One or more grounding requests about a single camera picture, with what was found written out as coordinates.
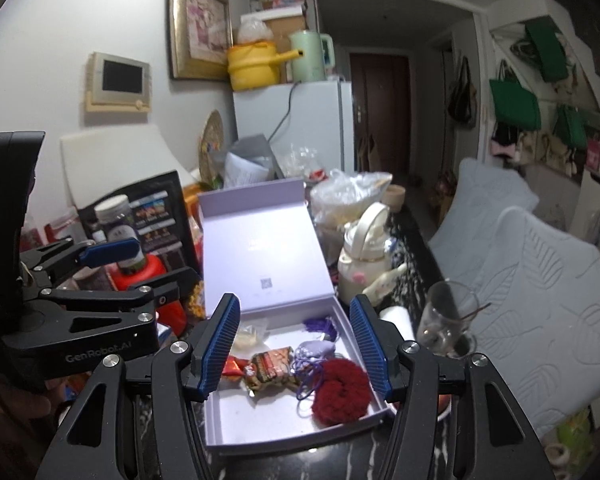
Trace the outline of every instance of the metal screw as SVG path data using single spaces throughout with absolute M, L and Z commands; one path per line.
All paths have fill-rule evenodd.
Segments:
M 170 349 L 174 354 L 182 354 L 187 351 L 189 345 L 185 341 L 176 341 L 175 343 L 171 343 Z
M 405 341 L 402 343 L 402 350 L 407 352 L 407 354 L 415 354 L 418 350 L 420 350 L 420 345 L 415 341 Z
M 104 364 L 107 368 L 113 368 L 120 362 L 120 356 L 117 354 L 109 354 L 102 360 L 102 364 Z
M 489 358 L 484 354 L 474 354 L 471 356 L 471 362 L 476 366 L 486 366 Z

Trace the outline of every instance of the yellow pot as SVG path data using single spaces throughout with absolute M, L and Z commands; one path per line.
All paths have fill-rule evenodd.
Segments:
M 229 76 L 235 91 L 280 83 L 280 63 L 302 56 L 301 50 L 278 54 L 272 41 L 232 46 L 227 51 Z

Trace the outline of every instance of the bowl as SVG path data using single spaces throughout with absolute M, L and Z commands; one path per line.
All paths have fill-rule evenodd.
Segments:
M 392 213 L 397 213 L 402 209 L 402 205 L 404 204 L 404 195 L 407 192 L 402 186 L 398 186 L 396 184 L 389 184 L 382 195 L 383 204 L 389 206 L 389 210 Z

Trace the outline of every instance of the green bag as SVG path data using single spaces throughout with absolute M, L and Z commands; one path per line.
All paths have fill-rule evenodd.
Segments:
M 587 134 L 579 111 L 573 106 L 558 105 L 554 133 L 567 148 L 587 149 Z
M 538 98 L 523 88 L 507 62 L 500 62 L 497 79 L 490 79 L 493 105 L 499 123 L 509 124 L 524 131 L 539 130 L 541 126 Z
M 567 79 L 567 57 L 554 29 L 544 20 L 532 20 L 525 25 L 525 30 L 538 51 L 542 79 L 549 83 Z

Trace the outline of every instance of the white cushion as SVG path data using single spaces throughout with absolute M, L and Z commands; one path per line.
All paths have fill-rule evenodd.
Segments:
M 600 253 L 511 207 L 477 280 L 471 326 L 542 436 L 600 396 Z
M 458 189 L 429 247 L 445 278 L 474 282 L 493 240 L 496 221 L 509 206 L 529 211 L 538 197 L 513 170 L 485 166 L 474 158 L 460 163 Z

